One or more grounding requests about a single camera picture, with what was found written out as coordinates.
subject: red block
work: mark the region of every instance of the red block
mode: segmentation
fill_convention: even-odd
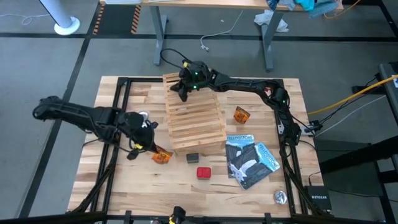
[[[198,169],[197,169],[197,177],[200,180],[210,179],[210,177],[211,177],[211,168],[210,167],[198,167]]]

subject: butcher block tabletop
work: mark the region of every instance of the butcher block tabletop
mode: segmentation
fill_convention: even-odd
[[[95,106],[112,105],[118,78],[102,77]],[[290,95],[291,113],[308,123],[299,80],[284,78],[283,82]],[[133,82],[126,111],[148,111],[149,119],[159,123],[155,129],[156,144],[172,151],[164,95],[161,82]],[[256,143],[263,142],[282,166],[273,110],[253,93],[227,91],[217,93],[217,98],[227,134],[253,134]],[[123,94],[119,99],[119,107],[122,99]],[[251,114],[246,124],[234,120],[237,106]],[[86,142],[94,139],[96,136],[88,134]],[[313,144],[312,139],[306,136],[302,136],[301,140]],[[124,136],[121,138],[121,146],[128,149],[128,141]],[[98,141],[83,148],[69,210],[76,208],[94,186],[102,149],[103,143]],[[228,178],[225,153],[200,154],[199,163],[193,164],[187,163],[185,155],[178,156],[177,153],[168,164],[163,165],[151,159],[151,152],[142,153],[133,161],[127,160],[126,156],[126,152],[119,151],[109,215],[124,215],[126,210],[131,210],[134,215],[169,216],[174,206],[181,206],[187,211],[187,216],[263,217],[264,213],[270,213],[272,217],[290,217],[288,203],[279,205],[274,200],[274,192],[286,192],[282,169],[271,173],[250,189],[243,190],[236,179]],[[297,156],[303,185],[308,185],[308,176],[320,171],[317,154],[311,146],[300,142]],[[211,178],[198,180],[197,167],[211,167]],[[323,185],[321,174],[312,175],[311,181],[313,185]],[[296,212],[300,213],[299,193],[293,183],[292,188]],[[103,195],[104,186],[100,192],[98,208],[102,208]]]

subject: floor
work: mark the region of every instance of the floor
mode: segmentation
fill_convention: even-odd
[[[398,24],[398,2],[383,0]],[[79,34],[85,34],[97,0],[63,0],[71,15],[79,18]],[[238,9],[199,9],[163,7],[169,15],[166,34],[212,34],[228,30]],[[46,14],[38,1],[0,0],[1,14]],[[253,23],[257,10],[244,10],[233,35],[259,35]],[[0,17],[0,33],[52,34],[54,22],[49,16],[33,18],[24,26],[23,18]],[[305,13],[284,16],[289,32],[284,36],[393,37],[388,22],[376,6],[356,6],[343,16],[328,20],[308,19]],[[154,34],[149,9],[142,8],[138,34]],[[37,167],[52,123],[36,121],[32,109],[40,98],[62,96],[75,68],[83,39],[43,39],[0,37],[0,219],[15,217],[21,209],[27,186]],[[187,57],[203,60],[210,67],[234,77],[299,78],[307,111],[317,110],[350,95],[350,87],[363,85],[377,73],[377,66],[397,60],[398,44],[382,42],[308,42],[272,43],[275,70],[266,73],[261,42],[257,40],[205,40],[211,50],[200,48],[199,40],[166,40],[164,47],[181,50]],[[103,75],[159,76],[176,72],[162,63],[152,64],[153,39],[91,39],[72,91],[71,102],[92,106]],[[166,55],[170,60],[179,58]],[[326,127],[344,118],[355,108],[378,96],[367,96],[336,114]],[[322,119],[325,114],[311,116]],[[322,134],[320,139],[353,142],[378,142],[396,136],[397,125],[386,99],[375,102],[350,116],[345,122]],[[85,135],[78,128],[62,123],[49,164],[30,215],[64,213]],[[383,170],[389,161],[379,162]],[[398,200],[396,185],[389,184],[389,197]],[[378,194],[369,187],[368,194]],[[331,192],[333,214],[362,220],[383,220],[377,198],[364,198]],[[392,202],[398,217],[398,203]]]

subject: book cover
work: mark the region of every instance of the book cover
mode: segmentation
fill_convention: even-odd
[[[227,164],[231,162],[231,160],[235,159],[237,156],[240,156],[242,154],[242,151],[253,146],[254,146],[254,136],[252,134],[227,136],[225,142]],[[234,177],[229,167],[228,167],[228,177],[229,178]]]
[[[275,157],[262,142],[244,150],[228,166],[244,190],[280,168]]]

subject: wooden table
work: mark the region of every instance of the wooden table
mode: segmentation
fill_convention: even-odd
[[[344,9],[343,4],[339,0],[339,6],[336,11]],[[160,51],[163,48],[163,41],[167,23],[167,16],[160,15],[159,6],[174,6],[174,7],[222,7],[222,8],[238,8],[238,9],[270,9],[266,0],[179,0],[166,2],[149,2],[149,0],[142,0],[143,6],[150,7],[154,29],[156,33],[155,59],[154,64],[160,64]],[[301,5],[296,4],[294,11],[303,11]],[[276,29],[279,25],[284,12],[289,12],[287,6],[277,5],[269,25],[261,26],[262,48],[264,51],[264,60],[267,72],[271,71],[274,66],[271,54],[271,42]]]
[[[117,80],[118,77],[102,77],[95,106],[112,105]],[[290,95],[292,114],[307,123],[299,80],[286,78],[284,85]],[[282,165],[274,112],[253,93],[228,91],[217,93],[217,97],[227,134],[253,134],[256,142],[263,142]],[[233,119],[236,106],[251,113],[244,125]],[[132,83],[126,111],[141,110],[149,111],[150,120],[159,123],[155,130],[156,143],[170,150],[162,83]],[[86,141],[95,138],[89,134]],[[308,137],[301,139],[313,143]],[[128,147],[125,137],[122,137],[121,145]],[[94,186],[102,147],[103,143],[94,142],[83,148],[68,209],[77,207]],[[185,156],[173,155],[164,165],[151,160],[151,152],[140,154],[134,161],[127,160],[126,154],[119,152],[108,214],[124,215],[126,210],[131,210],[133,215],[168,216],[173,206],[179,205],[187,215],[263,217],[269,212],[272,217],[290,217],[287,203],[278,205],[274,201],[275,191],[286,190],[282,169],[244,191],[237,180],[228,178],[225,154],[202,154],[197,164],[188,164]],[[304,143],[297,146],[297,154],[305,185],[308,184],[308,176],[320,170],[317,154]],[[211,167],[210,180],[197,180],[196,168],[199,166]],[[323,185],[320,174],[312,175],[311,181],[314,185]],[[293,183],[292,186],[296,211],[300,213],[298,192]],[[101,194],[99,202],[102,204],[103,190]]]

